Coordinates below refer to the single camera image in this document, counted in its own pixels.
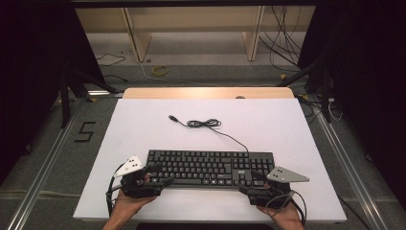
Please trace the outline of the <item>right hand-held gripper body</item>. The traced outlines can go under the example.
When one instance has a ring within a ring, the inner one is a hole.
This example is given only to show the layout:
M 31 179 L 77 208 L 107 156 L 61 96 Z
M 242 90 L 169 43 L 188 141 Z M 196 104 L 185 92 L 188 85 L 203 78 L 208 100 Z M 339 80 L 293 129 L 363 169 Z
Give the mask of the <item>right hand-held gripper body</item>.
M 292 182 L 308 182 L 307 176 L 292 172 L 283 167 L 276 167 L 266 174 L 267 188 L 251 189 L 248 199 L 251 205 L 281 209 L 285 207 L 293 196 L 290 184 Z

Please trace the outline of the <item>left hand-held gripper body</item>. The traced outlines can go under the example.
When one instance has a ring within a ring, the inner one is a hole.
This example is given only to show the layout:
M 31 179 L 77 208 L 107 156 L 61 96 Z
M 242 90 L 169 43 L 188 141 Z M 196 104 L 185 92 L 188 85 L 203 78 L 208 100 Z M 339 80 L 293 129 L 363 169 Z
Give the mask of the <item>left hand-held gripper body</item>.
M 121 177 L 121 189 L 126 196 L 132 198 L 159 196 L 164 188 L 154 185 L 152 182 L 137 180 L 137 171 L 144 168 L 145 165 L 138 156 L 131 156 L 124 162 L 113 174 L 115 178 Z

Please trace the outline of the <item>black computer keyboard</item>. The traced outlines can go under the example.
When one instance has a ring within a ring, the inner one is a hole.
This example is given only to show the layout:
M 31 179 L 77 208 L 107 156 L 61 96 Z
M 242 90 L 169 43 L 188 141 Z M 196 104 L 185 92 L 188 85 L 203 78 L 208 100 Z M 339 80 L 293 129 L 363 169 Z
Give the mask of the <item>black computer keyboard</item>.
M 268 174 L 275 168 L 272 152 L 162 150 L 151 149 L 149 165 L 162 163 L 163 169 L 153 172 L 153 182 L 175 178 L 172 187 L 234 189 L 239 184 L 262 187 L 263 179 L 251 171 Z

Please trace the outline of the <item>person's left hand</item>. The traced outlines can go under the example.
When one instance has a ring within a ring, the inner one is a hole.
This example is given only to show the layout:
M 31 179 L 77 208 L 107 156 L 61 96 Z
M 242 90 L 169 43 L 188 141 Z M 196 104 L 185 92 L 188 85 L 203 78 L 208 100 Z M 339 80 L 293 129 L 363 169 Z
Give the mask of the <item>person's left hand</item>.
M 122 219 L 128 222 L 145 205 L 156 199 L 153 197 L 132 198 L 126 196 L 123 191 L 119 191 L 110 219 Z

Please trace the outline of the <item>person's right hand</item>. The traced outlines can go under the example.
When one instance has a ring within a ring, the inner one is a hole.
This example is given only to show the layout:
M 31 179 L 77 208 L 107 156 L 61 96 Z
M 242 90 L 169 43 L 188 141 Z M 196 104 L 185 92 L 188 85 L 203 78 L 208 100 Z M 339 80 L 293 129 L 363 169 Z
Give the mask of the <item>person's right hand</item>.
M 269 216 L 280 228 L 288 222 L 301 222 L 297 209 L 293 204 L 289 204 L 280 210 L 266 207 L 257 207 L 258 210 Z

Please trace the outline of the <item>white board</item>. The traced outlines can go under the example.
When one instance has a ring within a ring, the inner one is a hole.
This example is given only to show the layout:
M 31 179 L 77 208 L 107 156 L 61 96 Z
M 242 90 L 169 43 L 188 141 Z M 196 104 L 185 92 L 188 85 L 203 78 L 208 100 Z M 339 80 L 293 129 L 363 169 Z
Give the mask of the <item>white board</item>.
M 291 186 L 308 222 L 346 219 L 295 99 L 118 101 L 75 218 L 107 219 L 105 193 L 113 172 L 133 155 L 145 161 L 150 150 L 272 152 L 276 165 L 309 178 Z

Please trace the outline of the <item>light wooden table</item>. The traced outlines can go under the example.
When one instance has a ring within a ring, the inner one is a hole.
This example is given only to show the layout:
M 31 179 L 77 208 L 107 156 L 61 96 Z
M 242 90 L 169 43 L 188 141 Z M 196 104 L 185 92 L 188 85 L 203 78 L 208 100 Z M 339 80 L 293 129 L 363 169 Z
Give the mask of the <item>light wooden table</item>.
M 124 99 L 293 99 L 288 87 L 133 87 Z

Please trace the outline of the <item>yellow tape roll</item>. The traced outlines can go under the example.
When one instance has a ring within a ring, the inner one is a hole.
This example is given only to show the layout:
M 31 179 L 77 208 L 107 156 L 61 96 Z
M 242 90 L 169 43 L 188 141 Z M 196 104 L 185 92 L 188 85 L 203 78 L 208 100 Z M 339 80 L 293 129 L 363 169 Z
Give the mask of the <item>yellow tape roll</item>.
M 157 77 L 162 77 L 169 72 L 167 66 L 154 66 L 152 68 L 152 74 Z

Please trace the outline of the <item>black metal stand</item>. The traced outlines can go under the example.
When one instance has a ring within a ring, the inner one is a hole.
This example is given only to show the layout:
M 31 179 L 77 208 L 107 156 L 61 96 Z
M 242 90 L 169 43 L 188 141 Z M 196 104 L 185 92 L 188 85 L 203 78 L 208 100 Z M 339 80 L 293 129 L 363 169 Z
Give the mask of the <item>black metal stand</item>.
M 308 80 L 305 84 L 305 91 L 307 93 L 314 93 L 319 90 L 322 94 L 321 112 L 328 123 L 331 122 L 328 111 L 328 98 L 330 92 L 329 86 L 329 67 L 327 58 L 323 55 L 319 55 L 314 62 L 309 64 L 306 68 L 299 73 L 293 75 L 287 80 L 283 80 L 277 84 L 277 87 L 286 87 L 291 83 L 298 81 L 304 76 L 308 76 Z
M 68 125 L 71 118 L 68 90 L 71 90 L 77 98 L 86 98 L 89 95 L 88 90 L 84 86 L 86 82 L 95 84 L 109 93 L 123 93 L 123 90 L 108 85 L 103 77 L 96 78 L 77 68 L 66 68 L 59 80 L 59 92 L 62 104 L 62 128 Z

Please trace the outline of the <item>black curtain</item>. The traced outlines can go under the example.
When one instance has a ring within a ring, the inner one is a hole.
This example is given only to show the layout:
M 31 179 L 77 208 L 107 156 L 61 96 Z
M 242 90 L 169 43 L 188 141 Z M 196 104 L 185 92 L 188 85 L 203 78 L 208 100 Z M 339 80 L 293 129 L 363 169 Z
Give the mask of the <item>black curtain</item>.
M 396 198 L 406 209 L 406 0 L 319 0 L 299 59 L 316 60 L 343 14 L 334 43 L 333 93 Z
M 0 0 L 0 185 L 72 70 L 104 81 L 69 0 Z

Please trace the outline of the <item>light wooden shelf unit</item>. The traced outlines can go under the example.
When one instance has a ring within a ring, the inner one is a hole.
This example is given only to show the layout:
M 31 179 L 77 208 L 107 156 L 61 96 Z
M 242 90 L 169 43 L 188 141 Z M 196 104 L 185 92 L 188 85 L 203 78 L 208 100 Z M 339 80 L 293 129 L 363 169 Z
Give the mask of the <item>light wooden shelf unit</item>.
M 90 8 L 77 14 L 87 33 L 126 33 L 135 60 L 145 59 L 153 33 L 240 32 L 247 58 L 256 58 L 261 32 L 305 32 L 313 6 Z

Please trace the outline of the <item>long metal floor rail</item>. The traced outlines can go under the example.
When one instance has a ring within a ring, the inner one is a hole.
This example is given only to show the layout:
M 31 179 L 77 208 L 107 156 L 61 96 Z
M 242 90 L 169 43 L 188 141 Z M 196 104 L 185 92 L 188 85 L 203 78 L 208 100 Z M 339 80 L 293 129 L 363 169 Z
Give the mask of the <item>long metal floor rail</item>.
M 69 136 L 72 126 L 75 123 L 79 110 L 84 105 L 84 99 L 76 100 L 72 104 L 70 118 L 64 127 L 58 130 L 58 133 L 53 137 L 51 148 L 46 151 L 46 157 L 39 163 L 39 168 L 36 173 L 33 173 L 33 181 L 30 182 L 26 190 L 1 190 L 0 198 L 6 200 L 17 200 L 18 206 L 15 208 L 10 222 L 7 224 L 6 230 L 22 230 L 41 191 L 55 166 L 57 158 Z
M 322 109 L 315 107 L 313 109 L 314 118 L 318 120 L 325 136 L 327 137 L 333 152 L 335 153 L 341 168 L 346 175 L 347 180 L 362 208 L 371 230 L 388 230 L 388 225 L 383 219 L 383 216 L 363 182 L 360 174 L 352 164 L 345 148 L 343 147 L 338 135 L 336 134 L 332 124 L 330 124 L 322 113 Z

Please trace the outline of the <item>short metal rail piece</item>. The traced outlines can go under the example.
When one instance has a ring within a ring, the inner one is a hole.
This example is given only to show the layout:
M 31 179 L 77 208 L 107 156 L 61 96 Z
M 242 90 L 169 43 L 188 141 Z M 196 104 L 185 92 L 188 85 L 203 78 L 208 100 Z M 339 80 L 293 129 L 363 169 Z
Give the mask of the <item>short metal rail piece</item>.
M 98 97 L 105 97 L 105 98 L 122 98 L 124 93 L 111 93 L 106 90 L 89 90 L 88 96 L 90 98 L 98 98 Z

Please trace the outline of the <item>black overhead frame bar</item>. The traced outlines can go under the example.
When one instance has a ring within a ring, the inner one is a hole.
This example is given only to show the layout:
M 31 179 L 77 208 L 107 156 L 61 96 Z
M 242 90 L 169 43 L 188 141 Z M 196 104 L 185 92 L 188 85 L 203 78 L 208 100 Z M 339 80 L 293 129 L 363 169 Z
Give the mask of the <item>black overhead frame bar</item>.
M 68 0 L 76 8 L 317 6 L 324 0 Z

